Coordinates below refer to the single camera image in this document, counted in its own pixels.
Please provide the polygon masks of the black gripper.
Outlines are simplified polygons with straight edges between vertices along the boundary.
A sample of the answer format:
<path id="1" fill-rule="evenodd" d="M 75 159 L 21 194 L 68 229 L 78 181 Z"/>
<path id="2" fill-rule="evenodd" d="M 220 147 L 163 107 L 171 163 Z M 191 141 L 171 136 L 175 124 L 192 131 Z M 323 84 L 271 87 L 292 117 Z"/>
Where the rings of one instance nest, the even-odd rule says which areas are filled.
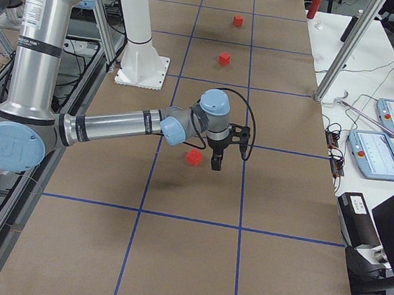
<path id="1" fill-rule="evenodd" d="M 224 150 L 230 145 L 230 141 L 227 139 L 214 140 L 210 137 L 207 140 L 208 146 L 212 149 L 212 158 L 210 159 L 211 169 L 221 170 Z"/>

